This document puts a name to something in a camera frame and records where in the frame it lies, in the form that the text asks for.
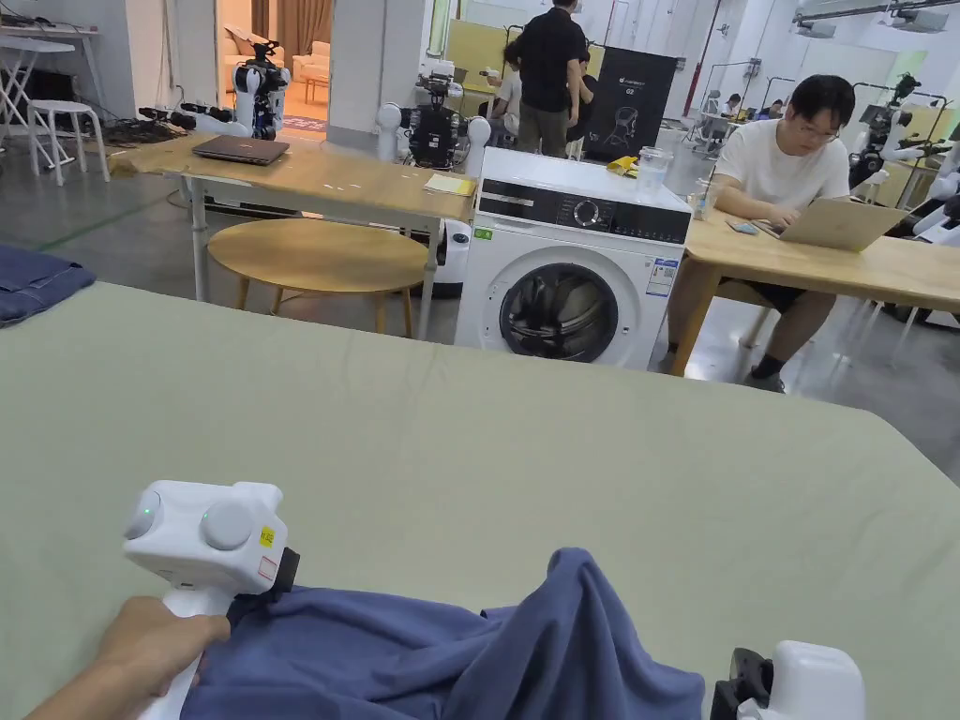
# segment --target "glasses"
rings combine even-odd
[[[798,132],[820,145],[826,145],[830,142],[833,142],[840,136],[840,131],[823,132],[819,128],[815,128],[812,125],[807,124],[800,125]]]

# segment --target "white washing machine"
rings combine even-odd
[[[455,344],[646,370],[689,225],[666,188],[489,148]]]

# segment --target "laptop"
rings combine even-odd
[[[252,137],[220,135],[207,140],[193,149],[194,155],[228,162],[245,162],[249,165],[269,165],[287,152],[289,143],[274,140],[257,140]]]
[[[863,252],[906,216],[905,210],[891,207],[818,198],[789,228],[760,221],[754,225],[785,243]]]

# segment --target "washing machine label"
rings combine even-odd
[[[647,283],[647,295],[669,298],[673,278],[677,276],[679,267],[680,260],[664,260],[658,257],[654,263],[654,272],[650,275],[650,282]]]

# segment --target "phone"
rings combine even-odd
[[[742,232],[744,235],[757,235],[759,230],[756,229],[750,223],[733,223],[730,220],[727,221],[727,225],[736,230],[737,232]]]

